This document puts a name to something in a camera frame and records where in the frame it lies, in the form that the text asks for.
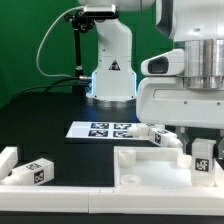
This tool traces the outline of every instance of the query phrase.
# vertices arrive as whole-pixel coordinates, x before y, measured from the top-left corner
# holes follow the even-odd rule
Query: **white panel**
[[[142,123],[223,129],[224,89],[189,90],[182,78],[146,78],[139,85]]]

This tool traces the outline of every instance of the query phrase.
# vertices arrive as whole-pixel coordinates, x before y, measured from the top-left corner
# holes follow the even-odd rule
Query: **warning label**
[[[121,70],[116,60],[110,66],[109,70],[112,70],[112,71],[120,71]]]

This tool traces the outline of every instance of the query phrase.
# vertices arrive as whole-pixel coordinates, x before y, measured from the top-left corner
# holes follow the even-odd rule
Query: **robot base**
[[[103,99],[89,98],[87,96],[87,103],[93,104],[94,106],[105,108],[125,108],[136,106],[136,99],[124,100],[124,101],[109,101]]]

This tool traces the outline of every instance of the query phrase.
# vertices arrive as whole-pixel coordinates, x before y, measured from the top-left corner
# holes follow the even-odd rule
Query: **blue light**
[[[94,83],[94,79],[95,79],[95,73],[93,72],[92,73],[92,76],[91,76],[91,89],[89,90],[88,94],[93,94],[93,83]]]

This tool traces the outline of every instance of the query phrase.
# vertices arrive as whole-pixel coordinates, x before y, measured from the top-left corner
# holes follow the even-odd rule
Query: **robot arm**
[[[174,50],[142,63],[142,72],[151,77],[139,86],[139,120],[223,129],[224,1],[156,3],[157,28],[173,40]],[[223,159],[221,144],[218,157]]]

